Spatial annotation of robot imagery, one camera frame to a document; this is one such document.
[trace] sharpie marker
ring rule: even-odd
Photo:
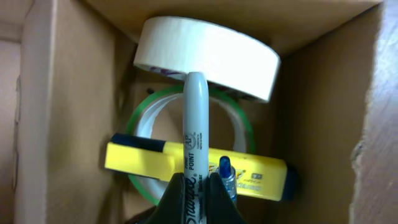
[[[185,223],[206,223],[209,176],[209,91],[205,76],[190,72],[183,91]]]

